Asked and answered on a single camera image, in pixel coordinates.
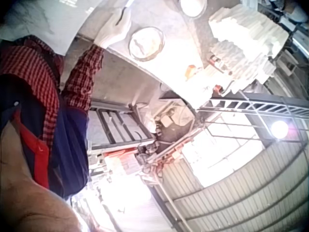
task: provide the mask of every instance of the shirt sleeve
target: shirt sleeve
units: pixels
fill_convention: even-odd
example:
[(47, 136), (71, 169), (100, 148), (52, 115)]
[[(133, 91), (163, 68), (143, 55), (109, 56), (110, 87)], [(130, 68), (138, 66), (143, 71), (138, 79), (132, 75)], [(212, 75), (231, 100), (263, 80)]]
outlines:
[(67, 106), (85, 112), (89, 110), (94, 76), (102, 69), (103, 51), (103, 48), (92, 45), (78, 59), (62, 91), (62, 97)]

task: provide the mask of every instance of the ceiling lamp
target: ceiling lamp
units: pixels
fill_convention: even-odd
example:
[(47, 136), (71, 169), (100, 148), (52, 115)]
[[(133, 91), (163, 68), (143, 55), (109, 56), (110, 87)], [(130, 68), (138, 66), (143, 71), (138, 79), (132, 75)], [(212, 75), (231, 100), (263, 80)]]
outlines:
[(283, 139), (289, 132), (289, 126), (284, 121), (276, 121), (272, 124), (270, 130), (277, 139)]
[(207, 0), (179, 0), (179, 4), (187, 16), (196, 18), (204, 13)]

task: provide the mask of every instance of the corrugated metal roof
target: corrugated metal roof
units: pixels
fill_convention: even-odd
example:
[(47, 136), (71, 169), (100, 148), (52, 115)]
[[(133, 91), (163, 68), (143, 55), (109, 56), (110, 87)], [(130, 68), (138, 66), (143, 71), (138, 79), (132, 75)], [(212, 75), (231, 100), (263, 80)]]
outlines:
[[(301, 143), (274, 143), (205, 189), (185, 160), (180, 160), (165, 166), (163, 186), (193, 231), (281, 231), (301, 220), (308, 209), (304, 147)], [(158, 192), (166, 201), (160, 189)]]

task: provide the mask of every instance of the red plaid shirt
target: red plaid shirt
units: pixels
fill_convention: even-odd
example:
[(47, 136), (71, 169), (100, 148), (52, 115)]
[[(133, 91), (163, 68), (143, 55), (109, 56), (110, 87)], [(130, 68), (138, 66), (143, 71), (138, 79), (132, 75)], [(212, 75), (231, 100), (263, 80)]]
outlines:
[[(45, 117), (42, 140), (51, 149), (59, 109), (57, 78), (51, 67), (40, 54), (47, 52), (61, 75), (64, 57), (35, 36), (27, 36), (15, 41), (17, 45), (1, 49), (0, 75), (12, 74), (24, 79), (31, 87), (33, 95), (44, 105)], [(78, 60), (71, 71), (61, 95), (66, 104), (87, 112), (90, 108), (94, 76), (102, 68), (103, 49), (92, 45)]]

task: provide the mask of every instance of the metal frame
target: metal frame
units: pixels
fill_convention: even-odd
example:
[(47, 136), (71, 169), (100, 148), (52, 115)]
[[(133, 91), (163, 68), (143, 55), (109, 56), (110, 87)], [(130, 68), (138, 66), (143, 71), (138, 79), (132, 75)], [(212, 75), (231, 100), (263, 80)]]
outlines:
[[(213, 100), (220, 101), (220, 103), (214, 106)], [(202, 105), (198, 111), (243, 113), (309, 120), (308, 101), (258, 93), (228, 94), (224, 98), (213, 97)]]
[[(237, 95), (228, 95), (225, 98), (212, 98), (211, 100), (219, 100), (220, 101), (220, 105), (214, 107), (213, 105), (209, 105), (209, 103), (203, 105), (199, 111), (207, 111), (207, 112), (232, 112), (232, 113), (244, 113), (244, 114), (250, 114), (250, 115), (257, 115), (260, 120), (263, 120), (262, 117), (260, 116), (276, 116), (276, 117), (284, 117), (284, 118), (290, 118), (292, 120), (292, 122), (295, 125), (294, 130), (297, 131), (298, 133), (298, 137), (300, 140), (280, 140), (283, 142), (290, 142), (290, 143), (301, 143), (301, 148), (299, 149), (298, 153), (293, 157), (293, 159), (282, 169), (280, 170), (279, 173), (277, 173), (274, 177), (272, 177), (269, 181), (267, 181), (265, 184), (263, 184), (261, 187), (259, 187), (258, 189), (256, 189), (254, 192), (251, 192), (249, 195), (237, 200), (236, 202), (233, 202), (229, 205), (226, 205), (224, 207), (218, 208), (216, 210), (213, 210), (211, 212), (205, 213), (205, 214), (201, 214), (195, 217), (188, 217), (185, 218), (184, 221), (188, 222), (191, 220), (195, 220), (198, 218), (203, 218), (206, 216), (211, 216), (215, 213), (218, 213), (220, 211), (226, 210), (236, 204), (239, 204), (240, 202), (252, 197), (254, 194), (256, 194), (257, 192), (261, 191), (263, 188), (265, 188), (267, 185), (271, 184), (273, 181), (275, 181), (280, 175), (282, 175), (298, 158), (301, 154), (306, 154), (305, 153), (305, 149), (308, 146), (308, 140), (304, 140), (304, 136), (301, 134), (301, 132), (307, 132), (308, 133), (308, 129), (300, 129), (297, 126), (297, 122), (296, 122), (296, 118), (297, 119), (302, 119), (303, 122), (304, 121), (308, 121), (309, 120), (309, 102), (305, 101), (305, 100), (299, 100), (299, 99), (292, 99), (292, 98), (283, 98), (283, 97), (279, 97), (279, 96), (273, 96), (273, 95), (261, 95), (261, 94), (243, 94), (243, 96), (241, 96), (241, 94), (237, 94)], [(214, 118), (211, 119), (211, 121), (207, 121), (205, 122), (205, 127), (207, 127), (208, 124), (210, 123), (217, 123), (212, 121), (214, 120)], [(217, 123), (217, 124), (225, 124), (225, 125), (235, 125), (235, 126), (245, 126), (245, 127), (253, 127), (253, 128), (260, 128), (260, 129), (264, 129), (267, 130), (268, 133), (270, 133), (269, 128), (266, 128), (265, 125), (267, 126), (266, 123), (263, 123), (263, 126), (258, 126), (258, 125), (240, 125), (240, 124), (229, 124), (229, 123)], [(204, 130), (204, 128), (198, 128), (195, 129), (193, 131), (190, 131), (189, 133), (187, 133), (183, 138), (181, 138), (180, 140), (178, 140), (177, 142), (175, 142), (174, 144), (172, 144), (171, 146), (169, 146), (167, 149), (165, 149), (164, 151), (162, 151), (160, 154), (154, 156), (154, 157), (150, 157), (149, 158), (149, 162), (158, 160), (158, 159), (162, 159), (165, 155), (167, 155), (168, 153), (170, 153), (174, 148), (176, 148), (177, 146), (181, 145), (182, 143), (184, 143), (186, 140), (194, 137), (194, 135), (196, 135), (197, 133), (201, 132), (202, 130)], [(240, 138), (240, 137), (229, 137), (229, 136), (216, 136), (216, 135), (212, 135), (213, 137), (225, 137), (225, 138), (233, 138), (233, 139), (246, 139), (246, 140), (268, 140), (268, 141), (276, 141), (276, 139), (267, 139), (267, 138), (260, 138), (260, 139), (254, 139), (254, 138)], [(267, 210), (269, 210), (270, 208), (276, 206), (277, 204), (279, 204), (281, 201), (283, 201), (286, 197), (288, 197), (298, 186), (300, 186), (306, 179), (307, 179), (308, 175), (303, 176), (298, 183), (296, 183), (288, 192), (286, 192), (282, 197), (280, 197), (276, 202), (274, 202), (272, 205), (268, 206), (266, 209), (264, 209), (261, 212), (258, 212), (257, 214), (244, 219), (243, 221), (240, 221), (237, 224), (234, 225), (230, 225), (226, 228), (220, 228), (218, 230), (214, 230), (214, 231), (224, 231), (230, 228), (233, 228), (235, 226), (241, 225), (257, 216), (259, 216), (260, 214), (266, 212)], [(172, 202), (174, 203), (175, 201), (187, 198), (189, 196), (192, 196), (194, 194), (197, 194), (199, 192), (204, 191), (205, 189), (207, 189), (208, 187), (205, 188), (201, 188), (197, 191), (191, 192), (189, 194), (183, 195), (181, 197), (175, 198), (175, 199), (171, 199)], [(292, 210), (290, 210), (288, 213), (286, 213), (284, 216), (282, 216), (281, 218), (279, 218), (278, 220), (272, 222), (271, 224), (265, 226), (262, 230), (267, 229), (271, 226), (273, 226), (274, 224), (278, 223), (279, 221), (281, 221), (283, 218), (288, 217), (291, 213), (293, 213), (295, 210), (297, 210), (299, 207), (301, 207), (306, 201), (308, 201), (308, 199), (304, 199), (302, 200), (295, 208), (293, 208)]]
[[(152, 144), (155, 141), (155, 138), (153, 137), (153, 135), (144, 127), (144, 125), (140, 122), (138, 117), (136, 117), (133, 110), (127, 107), (105, 103), (105, 102), (100, 102), (100, 101), (92, 101), (90, 110), (96, 111), (98, 118), (102, 124), (102, 128), (105, 131), (110, 144), (92, 146), (91, 150), (88, 151), (89, 155), (100, 154), (102, 152), (110, 152), (110, 151), (115, 151), (115, 150), (127, 149), (131, 147), (145, 146), (148, 144)], [(130, 137), (132, 141), (117, 143), (111, 131), (109, 130), (108, 124), (105, 118), (103, 117), (102, 112), (106, 112), (109, 116), (110, 116), (110, 112), (115, 113), (120, 123), (122, 124), (123, 128), (125, 129), (126, 133), (128, 134), (128, 136)], [(122, 118), (120, 117), (119, 113), (125, 113), (125, 114), (131, 115), (133, 120), (138, 124), (140, 129), (144, 132), (147, 139), (140, 139), (140, 140), (134, 139), (133, 135), (131, 134), (130, 130), (128, 129), (128, 127), (126, 126)], [(111, 122), (114, 124), (116, 130), (118, 131), (122, 139), (125, 141), (123, 135), (119, 131), (119, 128), (113, 118), (111, 119)]]

